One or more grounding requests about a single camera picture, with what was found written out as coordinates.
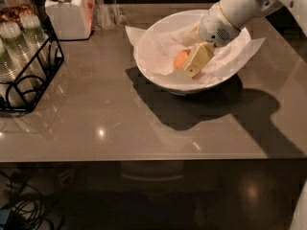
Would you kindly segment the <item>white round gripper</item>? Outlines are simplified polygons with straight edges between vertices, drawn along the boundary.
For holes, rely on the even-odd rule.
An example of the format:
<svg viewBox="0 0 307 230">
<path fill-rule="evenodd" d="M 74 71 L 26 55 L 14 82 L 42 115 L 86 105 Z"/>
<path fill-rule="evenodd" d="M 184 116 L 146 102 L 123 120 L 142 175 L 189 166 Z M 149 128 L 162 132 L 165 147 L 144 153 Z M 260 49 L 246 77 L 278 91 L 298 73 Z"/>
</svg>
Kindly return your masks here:
<svg viewBox="0 0 307 230">
<path fill-rule="evenodd" d="M 194 44 L 183 66 L 184 73 L 190 78 L 195 77 L 214 57 L 214 47 L 226 46 L 240 32 L 241 30 L 234 27 L 224 16 L 220 4 L 214 4 L 202 17 L 200 24 L 194 25 L 181 40 L 181 44 L 186 47 Z"/>
</svg>

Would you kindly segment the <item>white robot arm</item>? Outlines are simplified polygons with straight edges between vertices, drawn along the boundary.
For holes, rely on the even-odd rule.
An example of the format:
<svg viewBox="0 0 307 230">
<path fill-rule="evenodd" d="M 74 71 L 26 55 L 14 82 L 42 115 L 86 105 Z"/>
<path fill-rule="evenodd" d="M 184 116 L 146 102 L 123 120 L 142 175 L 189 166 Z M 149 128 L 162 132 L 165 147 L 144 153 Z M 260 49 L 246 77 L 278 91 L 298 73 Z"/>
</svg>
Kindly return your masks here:
<svg viewBox="0 0 307 230">
<path fill-rule="evenodd" d="M 213 58 L 214 49 L 233 41 L 245 24 L 285 7 L 307 35 L 307 0 L 220 0 L 183 37 L 182 44 L 192 47 L 183 71 L 191 78 Z"/>
</svg>

